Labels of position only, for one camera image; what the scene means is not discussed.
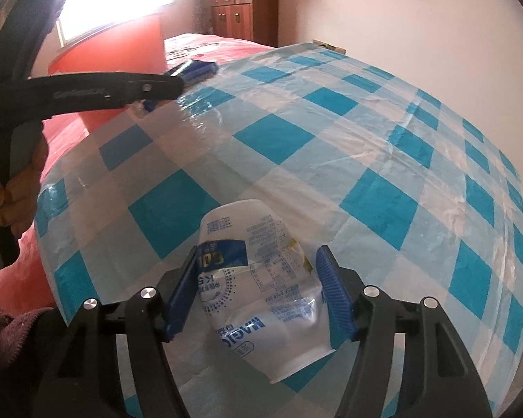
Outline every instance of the plastic tablecloth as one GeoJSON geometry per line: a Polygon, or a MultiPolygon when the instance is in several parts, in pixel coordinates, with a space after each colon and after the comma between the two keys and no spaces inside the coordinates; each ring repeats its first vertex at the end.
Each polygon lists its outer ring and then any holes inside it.
{"type": "MultiPolygon", "coordinates": [[[[300,44],[228,63],[178,102],[131,109],[66,154],[39,196],[36,231],[69,320],[88,297],[129,298],[180,267],[202,216],[239,199],[276,211],[313,261],[391,297],[438,298],[496,409],[523,351],[523,194],[510,160],[423,90],[300,44]]],[[[196,300],[166,345],[192,417],[331,417],[356,344],[269,385],[222,344],[196,300]]],[[[403,363],[396,339],[384,416],[403,363]]],[[[139,416],[124,339],[121,377],[139,416]]]]}

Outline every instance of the nutrition label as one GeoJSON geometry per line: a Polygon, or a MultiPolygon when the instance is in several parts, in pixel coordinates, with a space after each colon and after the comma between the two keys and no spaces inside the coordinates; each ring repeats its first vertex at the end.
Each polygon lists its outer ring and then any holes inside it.
{"type": "Polygon", "coordinates": [[[311,316],[314,306],[314,300],[302,297],[298,284],[278,287],[274,294],[266,297],[265,302],[275,317],[283,322],[311,316]]]}
{"type": "Polygon", "coordinates": [[[250,264],[250,272],[261,292],[275,289],[296,278],[296,273],[280,253],[250,264]]]}

